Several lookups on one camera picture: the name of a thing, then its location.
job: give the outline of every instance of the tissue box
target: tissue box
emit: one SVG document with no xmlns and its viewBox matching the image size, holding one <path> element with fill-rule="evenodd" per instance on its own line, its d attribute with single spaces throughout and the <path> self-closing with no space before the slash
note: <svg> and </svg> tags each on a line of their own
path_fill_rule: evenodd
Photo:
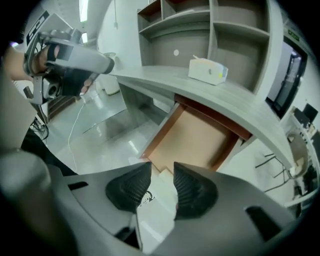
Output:
<svg viewBox="0 0 320 256">
<path fill-rule="evenodd" d="M 190 60 L 188 76 L 211 85 L 218 85 L 226 81 L 228 69 L 220 63 L 206 58 Z"/>
</svg>

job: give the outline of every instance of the tiled floor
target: tiled floor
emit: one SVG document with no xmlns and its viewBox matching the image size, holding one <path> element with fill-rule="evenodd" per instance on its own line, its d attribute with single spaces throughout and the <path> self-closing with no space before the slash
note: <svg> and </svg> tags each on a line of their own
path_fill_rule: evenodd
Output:
<svg viewBox="0 0 320 256">
<path fill-rule="evenodd" d="M 103 91 L 84 105 L 74 127 L 70 148 L 75 166 L 68 137 L 82 105 L 83 101 L 78 101 L 51 121 L 50 136 L 46 141 L 49 149 L 78 174 L 103 172 L 139 162 L 139 152 L 156 131 L 157 124 L 149 120 L 133 128 L 121 94 L 107 96 Z M 262 191 L 268 190 L 283 182 L 282 175 L 272 178 L 282 170 L 276 160 L 255 168 L 265 161 L 264 155 L 270 153 L 256 140 L 234 156 L 221 172 L 246 180 Z M 152 252 L 174 227 L 177 196 L 172 187 L 173 184 L 161 181 L 159 174 L 152 173 L 149 190 L 155 200 L 138 209 L 145 253 Z M 293 182 L 289 181 L 267 195 L 283 205 L 293 197 Z"/>
<path fill-rule="evenodd" d="M 62 113 L 50 121 L 48 128 L 50 136 L 46 140 L 48 148 L 53 154 L 57 154 L 68 143 L 72 126 L 77 118 L 84 101 L 81 99 L 67 107 Z M 84 132 L 103 122 L 104 120 L 126 109 L 121 93 L 108 96 L 105 91 L 88 101 L 74 126 L 70 141 L 82 136 Z"/>
</svg>

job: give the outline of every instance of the wooden drawer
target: wooden drawer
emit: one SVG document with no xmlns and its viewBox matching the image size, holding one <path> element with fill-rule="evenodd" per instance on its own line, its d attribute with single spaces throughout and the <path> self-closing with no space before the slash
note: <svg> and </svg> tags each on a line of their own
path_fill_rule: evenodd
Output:
<svg viewBox="0 0 320 256">
<path fill-rule="evenodd" d="M 160 172 L 168 169 L 173 173 L 174 162 L 216 171 L 235 145 L 241 144 L 242 139 L 232 129 L 190 104 L 176 103 L 141 157 Z"/>
</svg>

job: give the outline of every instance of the white wall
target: white wall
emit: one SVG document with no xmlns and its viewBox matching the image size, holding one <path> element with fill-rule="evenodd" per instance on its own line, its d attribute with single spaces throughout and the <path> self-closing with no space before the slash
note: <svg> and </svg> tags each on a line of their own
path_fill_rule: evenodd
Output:
<svg viewBox="0 0 320 256">
<path fill-rule="evenodd" d="M 306 104 L 309 103 L 316 110 L 320 112 L 320 73 L 319 67 L 311 58 L 308 56 L 305 73 L 302 78 L 300 88 L 285 116 L 282 119 L 282 123 L 285 124 L 290 110 L 292 107 L 296 107 L 301 111 L 304 110 Z M 313 124 L 315 128 L 320 130 L 320 113 L 315 118 Z"/>
<path fill-rule="evenodd" d="M 116 70 L 141 66 L 137 10 L 146 5 L 148 0 L 112 0 L 105 13 L 97 46 L 102 53 L 117 54 Z"/>
</svg>

